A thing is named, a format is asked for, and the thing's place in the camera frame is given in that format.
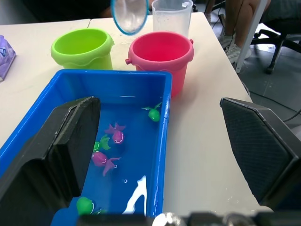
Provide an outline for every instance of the purple toy fish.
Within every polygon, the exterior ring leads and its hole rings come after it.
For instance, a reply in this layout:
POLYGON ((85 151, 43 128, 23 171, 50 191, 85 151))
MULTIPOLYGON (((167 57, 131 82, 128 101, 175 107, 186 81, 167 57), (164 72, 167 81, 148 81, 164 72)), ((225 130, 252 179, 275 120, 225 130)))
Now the purple toy fish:
POLYGON ((124 134, 122 130, 124 130, 126 126, 119 126, 117 123, 115 123, 115 127, 112 127, 111 124, 109 125, 109 128, 105 130, 105 133, 113 134, 112 139, 114 143, 116 144, 122 144, 124 141, 124 134))
POLYGON ((113 161, 119 160, 120 158, 108 159, 108 157, 101 152, 94 152, 92 155, 92 161, 96 166, 104 166, 103 176, 107 174, 109 170, 115 168, 113 161))

